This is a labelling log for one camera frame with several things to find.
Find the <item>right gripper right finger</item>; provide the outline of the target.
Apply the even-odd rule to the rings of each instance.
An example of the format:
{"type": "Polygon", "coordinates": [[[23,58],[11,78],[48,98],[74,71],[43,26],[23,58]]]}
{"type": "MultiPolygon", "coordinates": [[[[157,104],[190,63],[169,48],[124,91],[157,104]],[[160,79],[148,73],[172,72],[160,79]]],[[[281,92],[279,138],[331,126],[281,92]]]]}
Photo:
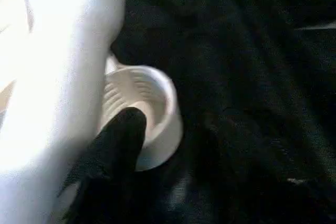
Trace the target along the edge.
{"type": "Polygon", "coordinates": [[[314,223],[309,172],[295,142],[268,116],[225,110],[209,118],[228,179],[249,223],[314,223]]]}

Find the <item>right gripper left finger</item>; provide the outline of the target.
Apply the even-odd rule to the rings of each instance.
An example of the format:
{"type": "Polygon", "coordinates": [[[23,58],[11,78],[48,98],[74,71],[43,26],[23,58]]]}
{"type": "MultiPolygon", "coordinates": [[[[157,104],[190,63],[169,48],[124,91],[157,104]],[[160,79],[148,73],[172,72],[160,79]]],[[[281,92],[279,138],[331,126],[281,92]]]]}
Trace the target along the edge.
{"type": "Polygon", "coordinates": [[[127,223],[137,159],[146,116],[125,108],[103,128],[78,157],[63,185],[77,186],[62,216],[64,223],[127,223]]]}

